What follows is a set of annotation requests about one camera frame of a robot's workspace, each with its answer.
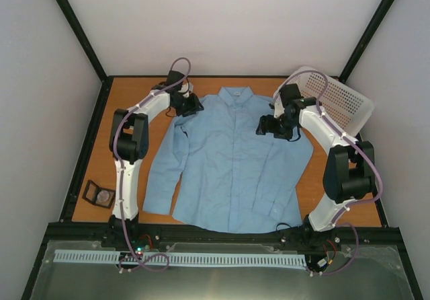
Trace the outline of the light blue button shirt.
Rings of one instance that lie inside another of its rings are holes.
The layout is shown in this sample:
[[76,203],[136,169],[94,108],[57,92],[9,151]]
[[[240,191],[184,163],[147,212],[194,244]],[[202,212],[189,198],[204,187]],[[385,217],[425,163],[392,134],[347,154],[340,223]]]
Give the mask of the light blue button shirt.
[[299,226],[296,185],[313,146],[302,133],[291,141],[256,134],[270,101],[223,87],[202,98],[202,111],[174,118],[150,167],[144,211],[224,233]]

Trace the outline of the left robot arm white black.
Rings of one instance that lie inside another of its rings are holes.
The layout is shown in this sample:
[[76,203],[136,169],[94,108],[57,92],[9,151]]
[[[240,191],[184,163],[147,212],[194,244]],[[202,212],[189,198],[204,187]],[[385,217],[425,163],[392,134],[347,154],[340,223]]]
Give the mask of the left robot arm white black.
[[178,116],[204,109],[188,76],[179,71],[170,70],[166,80],[152,87],[145,98],[114,112],[109,148],[116,167],[116,189],[108,225],[125,248],[134,247],[140,239],[137,192],[140,167],[149,148],[149,125],[169,108]]

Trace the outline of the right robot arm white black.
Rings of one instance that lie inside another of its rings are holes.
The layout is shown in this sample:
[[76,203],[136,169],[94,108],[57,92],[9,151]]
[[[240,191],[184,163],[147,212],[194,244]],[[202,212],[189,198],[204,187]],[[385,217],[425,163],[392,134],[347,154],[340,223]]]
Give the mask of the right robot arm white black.
[[366,202],[366,195],[380,192],[382,181],[374,165],[374,147],[347,134],[325,112],[319,98],[305,98],[295,83],[283,84],[275,92],[272,115],[260,118],[257,135],[272,134],[294,142],[306,129],[327,154],[322,178],[324,194],[316,208],[295,230],[306,246],[333,230],[351,207]]

